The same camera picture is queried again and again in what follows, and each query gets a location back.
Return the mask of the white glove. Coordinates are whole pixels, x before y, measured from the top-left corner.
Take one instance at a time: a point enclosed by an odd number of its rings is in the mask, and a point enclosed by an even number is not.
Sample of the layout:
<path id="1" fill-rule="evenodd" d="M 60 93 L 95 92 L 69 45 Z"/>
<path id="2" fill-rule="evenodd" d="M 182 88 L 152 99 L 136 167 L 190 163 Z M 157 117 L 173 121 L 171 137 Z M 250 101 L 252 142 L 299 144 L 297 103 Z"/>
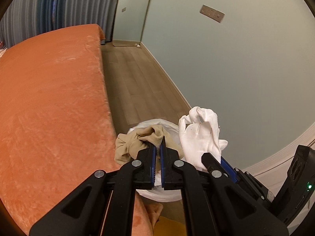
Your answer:
<path id="1" fill-rule="evenodd" d="M 193 107 L 188 115 L 180 118 L 179 139 L 185 160 L 197 170 L 206 172 L 201 157 L 204 153 L 221 162 L 221 152 L 227 147 L 228 141 L 220 139 L 218 117 L 211 109 Z"/>

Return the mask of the olive beige sock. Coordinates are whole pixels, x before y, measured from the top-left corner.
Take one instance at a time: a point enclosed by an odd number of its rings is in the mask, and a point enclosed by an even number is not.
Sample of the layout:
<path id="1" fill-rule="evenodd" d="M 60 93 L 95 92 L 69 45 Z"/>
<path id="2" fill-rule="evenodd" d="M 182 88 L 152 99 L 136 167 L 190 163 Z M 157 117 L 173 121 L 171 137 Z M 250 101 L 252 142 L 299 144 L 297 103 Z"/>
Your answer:
<path id="1" fill-rule="evenodd" d="M 177 150 L 180 158 L 184 157 L 181 146 L 173 140 L 171 134 L 162 125 L 151 125 L 146 128 L 136 128 L 128 134 L 119 134 L 115 140 L 114 160 L 124 165 L 136 159 L 140 150 L 148 148 L 148 143 L 159 150 L 163 138 L 168 148 Z"/>

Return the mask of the white lined trash bin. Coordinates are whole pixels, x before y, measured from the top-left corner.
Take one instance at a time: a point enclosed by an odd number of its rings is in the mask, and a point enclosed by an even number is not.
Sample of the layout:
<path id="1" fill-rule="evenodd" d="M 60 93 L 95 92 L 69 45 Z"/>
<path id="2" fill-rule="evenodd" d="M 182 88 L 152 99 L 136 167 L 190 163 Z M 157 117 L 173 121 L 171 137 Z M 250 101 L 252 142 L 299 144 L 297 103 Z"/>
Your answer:
<path id="1" fill-rule="evenodd" d="M 164 119 L 150 119 L 144 122 L 140 122 L 138 125 L 130 128 L 128 133 L 131 133 L 135 129 L 145 128 L 152 125 L 163 126 L 164 129 L 170 134 L 172 140 L 181 147 L 178 125 Z M 162 188 L 161 163 L 159 158 L 157 158 L 154 187 L 151 190 L 137 190 L 137 192 L 140 196 L 156 202 L 175 202 L 182 199 L 180 190 L 166 191 L 164 190 L 164 188 Z"/>

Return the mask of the orange bed blanket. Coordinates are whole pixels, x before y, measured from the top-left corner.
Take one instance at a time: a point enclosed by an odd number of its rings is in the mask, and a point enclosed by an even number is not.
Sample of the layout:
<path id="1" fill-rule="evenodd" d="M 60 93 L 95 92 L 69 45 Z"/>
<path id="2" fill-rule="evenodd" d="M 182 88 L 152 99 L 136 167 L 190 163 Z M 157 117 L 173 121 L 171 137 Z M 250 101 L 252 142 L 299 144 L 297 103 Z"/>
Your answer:
<path id="1" fill-rule="evenodd" d="M 23 231 L 94 171 L 119 169 L 96 24 L 29 38 L 1 57 L 1 201 Z"/>

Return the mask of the gold framed standing mirror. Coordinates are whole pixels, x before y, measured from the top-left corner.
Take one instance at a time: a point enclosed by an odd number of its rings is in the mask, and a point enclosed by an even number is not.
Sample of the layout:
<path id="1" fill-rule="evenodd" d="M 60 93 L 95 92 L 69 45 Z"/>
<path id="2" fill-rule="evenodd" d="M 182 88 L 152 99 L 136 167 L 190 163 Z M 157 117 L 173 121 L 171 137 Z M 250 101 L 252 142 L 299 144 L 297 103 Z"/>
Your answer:
<path id="1" fill-rule="evenodd" d="M 150 0 L 118 0 L 112 44 L 140 46 Z"/>

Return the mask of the grey blue curtains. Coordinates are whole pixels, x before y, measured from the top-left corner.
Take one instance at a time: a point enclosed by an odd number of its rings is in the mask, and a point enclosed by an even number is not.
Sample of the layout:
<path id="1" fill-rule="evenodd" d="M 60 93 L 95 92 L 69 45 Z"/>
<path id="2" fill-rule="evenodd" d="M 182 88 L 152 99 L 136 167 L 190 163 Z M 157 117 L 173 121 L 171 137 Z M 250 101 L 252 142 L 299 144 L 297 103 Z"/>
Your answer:
<path id="1" fill-rule="evenodd" d="M 1 44 L 10 48 L 60 28 L 97 24 L 111 42 L 118 0 L 13 0 L 1 18 Z"/>

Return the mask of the wall socket plate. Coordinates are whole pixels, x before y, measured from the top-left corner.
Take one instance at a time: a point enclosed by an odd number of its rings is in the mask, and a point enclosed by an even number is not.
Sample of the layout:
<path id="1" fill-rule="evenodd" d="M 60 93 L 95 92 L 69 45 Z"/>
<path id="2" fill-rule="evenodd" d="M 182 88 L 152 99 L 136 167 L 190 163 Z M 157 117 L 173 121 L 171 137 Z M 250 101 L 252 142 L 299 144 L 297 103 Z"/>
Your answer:
<path id="1" fill-rule="evenodd" d="M 215 10 L 207 5 L 203 5 L 200 9 L 200 13 L 204 16 L 207 16 L 210 19 L 215 20 L 216 22 L 221 23 L 222 19 L 224 18 L 225 14 L 218 10 Z"/>

